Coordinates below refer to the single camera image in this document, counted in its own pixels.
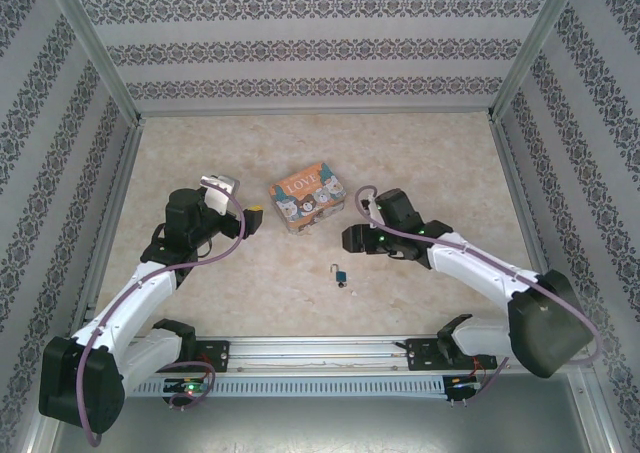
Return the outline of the left controller board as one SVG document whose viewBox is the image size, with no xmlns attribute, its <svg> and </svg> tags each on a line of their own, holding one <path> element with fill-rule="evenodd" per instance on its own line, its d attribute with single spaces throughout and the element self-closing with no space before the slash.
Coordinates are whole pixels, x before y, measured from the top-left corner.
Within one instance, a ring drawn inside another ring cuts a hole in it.
<svg viewBox="0 0 640 453">
<path fill-rule="evenodd" d="M 193 378 L 168 378 L 164 380 L 163 393 L 165 395 L 187 394 L 197 396 L 204 393 L 209 382 L 202 379 Z"/>
</svg>

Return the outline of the orange bear print tin box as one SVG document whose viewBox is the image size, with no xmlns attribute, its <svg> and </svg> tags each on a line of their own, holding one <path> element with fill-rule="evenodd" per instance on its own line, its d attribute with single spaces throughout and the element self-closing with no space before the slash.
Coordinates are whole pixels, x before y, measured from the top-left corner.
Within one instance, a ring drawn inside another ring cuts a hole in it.
<svg viewBox="0 0 640 453">
<path fill-rule="evenodd" d="M 269 195 L 287 231 L 298 234 L 341 211 L 347 191 L 329 165 L 318 162 L 272 184 Z"/>
</svg>

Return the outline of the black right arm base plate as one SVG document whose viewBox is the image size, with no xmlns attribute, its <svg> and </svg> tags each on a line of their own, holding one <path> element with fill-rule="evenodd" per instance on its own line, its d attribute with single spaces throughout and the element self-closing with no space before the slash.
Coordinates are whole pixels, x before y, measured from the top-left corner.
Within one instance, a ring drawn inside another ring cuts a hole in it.
<svg viewBox="0 0 640 453">
<path fill-rule="evenodd" d="M 499 362 L 495 356 L 469 356 L 454 343 L 438 338 L 409 338 L 405 342 L 410 371 L 471 371 L 495 370 Z"/>
</svg>

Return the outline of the right controller board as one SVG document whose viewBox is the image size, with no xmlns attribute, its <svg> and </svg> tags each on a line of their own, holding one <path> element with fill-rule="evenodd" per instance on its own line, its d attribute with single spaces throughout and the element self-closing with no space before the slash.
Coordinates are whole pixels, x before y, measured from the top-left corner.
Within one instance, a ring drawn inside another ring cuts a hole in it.
<svg viewBox="0 0 640 453">
<path fill-rule="evenodd" d="M 471 377 L 444 377 L 444 390 L 449 403 L 466 404 L 476 395 L 481 388 L 475 376 Z"/>
</svg>

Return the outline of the aluminium frame post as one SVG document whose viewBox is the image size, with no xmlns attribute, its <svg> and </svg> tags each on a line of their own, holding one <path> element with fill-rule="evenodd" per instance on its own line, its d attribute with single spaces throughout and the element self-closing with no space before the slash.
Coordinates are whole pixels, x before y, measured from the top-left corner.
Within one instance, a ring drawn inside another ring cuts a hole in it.
<svg viewBox="0 0 640 453">
<path fill-rule="evenodd" d="M 56 0 L 76 37 L 94 64 L 111 96 L 129 122 L 141 117 L 125 82 L 118 73 L 106 47 L 101 41 L 80 0 Z"/>
<path fill-rule="evenodd" d="M 524 81 L 531 64 L 539 54 L 559 15 L 569 0 L 546 0 L 533 27 L 522 44 L 515 61 L 507 73 L 494 101 L 488 108 L 488 117 L 496 122 L 505 114 L 512 98 Z"/>
</svg>

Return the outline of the aluminium table side rail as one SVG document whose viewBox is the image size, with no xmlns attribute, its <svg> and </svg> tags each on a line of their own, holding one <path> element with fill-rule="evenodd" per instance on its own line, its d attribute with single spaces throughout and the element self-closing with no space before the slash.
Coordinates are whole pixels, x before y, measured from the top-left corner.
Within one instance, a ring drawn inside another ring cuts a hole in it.
<svg viewBox="0 0 640 453">
<path fill-rule="evenodd" d="M 489 118 L 489 127 L 507 182 L 528 258 L 531 262 L 531 268 L 538 272 L 556 269 L 566 274 L 566 270 L 562 264 L 550 261 L 545 242 L 540 237 L 539 222 L 530 208 L 527 187 L 522 182 L 520 170 L 514 160 L 508 139 L 505 136 L 501 124 Z"/>
<path fill-rule="evenodd" d="M 140 118 L 132 124 L 121 146 L 117 169 L 111 178 L 108 202 L 102 212 L 95 244 L 81 279 L 81 289 L 72 310 L 67 333 L 72 333 L 76 328 L 81 327 L 86 321 L 87 314 L 92 313 L 96 308 L 144 130 L 144 123 L 145 120 Z"/>
</svg>

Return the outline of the controller board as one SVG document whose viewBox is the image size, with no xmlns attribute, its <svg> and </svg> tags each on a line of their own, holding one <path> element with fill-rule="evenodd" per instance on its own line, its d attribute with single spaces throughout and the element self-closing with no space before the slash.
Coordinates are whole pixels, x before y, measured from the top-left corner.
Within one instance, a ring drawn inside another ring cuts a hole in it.
<svg viewBox="0 0 640 453">
<path fill-rule="evenodd" d="M 202 379 L 193 378 L 168 378 L 164 380 L 163 393 L 165 395 L 187 394 L 197 396 L 204 393 L 209 382 Z"/>
<path fill-rule="evenodd" d="M 471 377 L 444 377 L 444 390 L 449 403 L 466 404 L 476 395 L 481 388 L 475 376 Z"/>
</svg>

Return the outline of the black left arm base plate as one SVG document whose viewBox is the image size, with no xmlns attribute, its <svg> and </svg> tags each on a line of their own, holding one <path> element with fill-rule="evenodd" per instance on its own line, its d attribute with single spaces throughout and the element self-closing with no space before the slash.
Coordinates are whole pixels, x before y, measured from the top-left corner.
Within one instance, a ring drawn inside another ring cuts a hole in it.
<svg viewBox="0 0 640 453">
<path fill-rule="evenodd" d="M 194 359 L 212 365 L 217 373 L 225 373 L 229 350 L 230 342 L 226 340 L 197 340 Z"/>
</svg>

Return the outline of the aluminium mounting rail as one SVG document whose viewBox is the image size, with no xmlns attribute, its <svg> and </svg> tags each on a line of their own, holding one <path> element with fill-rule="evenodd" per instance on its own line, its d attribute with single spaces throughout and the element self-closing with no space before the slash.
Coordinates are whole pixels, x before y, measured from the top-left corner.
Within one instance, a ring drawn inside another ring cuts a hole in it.
<svg viewBox="0 0 640 453">
<path fill-rule="evenodd" d="M 223 374 L 254 376 L 356 375 L 406 372 L 489 372 L 477 364 L 471 371 L 410 371 L 406 336 L 337 337 L 201 337 L 230 342 Z M 186 361 L 196 361 L 196 344 Z"/>
</svg>

